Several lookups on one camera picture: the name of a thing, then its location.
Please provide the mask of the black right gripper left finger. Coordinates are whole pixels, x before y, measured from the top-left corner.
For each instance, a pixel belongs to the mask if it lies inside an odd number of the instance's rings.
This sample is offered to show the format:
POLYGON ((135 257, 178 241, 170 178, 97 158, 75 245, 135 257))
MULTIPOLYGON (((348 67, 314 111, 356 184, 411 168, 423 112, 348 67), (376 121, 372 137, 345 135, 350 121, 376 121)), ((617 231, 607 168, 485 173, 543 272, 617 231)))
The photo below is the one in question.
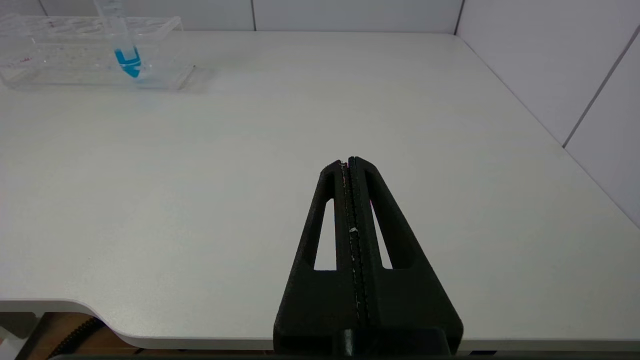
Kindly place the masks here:
POLYGON ((346 330, 362 323, 357 249, 350 235, 350 174, 344 162, 318 177, 294 261, 274 321, 274 351, 284 356, 331 356, 346 330), (333 203, 336 269, 316 269, 327 203, 333 203))

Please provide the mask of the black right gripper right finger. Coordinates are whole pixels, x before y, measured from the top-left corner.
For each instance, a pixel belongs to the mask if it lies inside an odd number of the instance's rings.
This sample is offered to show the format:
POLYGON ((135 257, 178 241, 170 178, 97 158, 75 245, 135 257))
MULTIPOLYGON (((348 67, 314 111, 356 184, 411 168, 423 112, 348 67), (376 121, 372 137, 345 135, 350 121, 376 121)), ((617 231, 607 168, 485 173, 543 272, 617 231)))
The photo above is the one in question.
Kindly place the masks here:
POLYGON ((464 326, 409 222, 371 162, 349 158, 352 357, 446 357, 464 326))

